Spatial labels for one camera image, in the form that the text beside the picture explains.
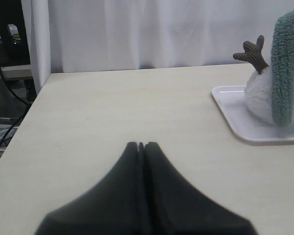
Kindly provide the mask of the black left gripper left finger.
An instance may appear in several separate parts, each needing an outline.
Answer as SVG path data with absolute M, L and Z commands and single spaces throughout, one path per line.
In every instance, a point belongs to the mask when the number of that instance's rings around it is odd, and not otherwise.
M 147 234 L 142 151 L 142 143 L 129 142 L 100 182 L 70 203 L 48 213 L 36 234 Z

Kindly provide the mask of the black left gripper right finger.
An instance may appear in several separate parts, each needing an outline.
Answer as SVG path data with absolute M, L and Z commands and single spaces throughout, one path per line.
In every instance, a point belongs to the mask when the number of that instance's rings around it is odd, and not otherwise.
M 255 235 L 252 223 L 189 183 L 159 144 L 144 147 L 144 180 L 155 235 Z

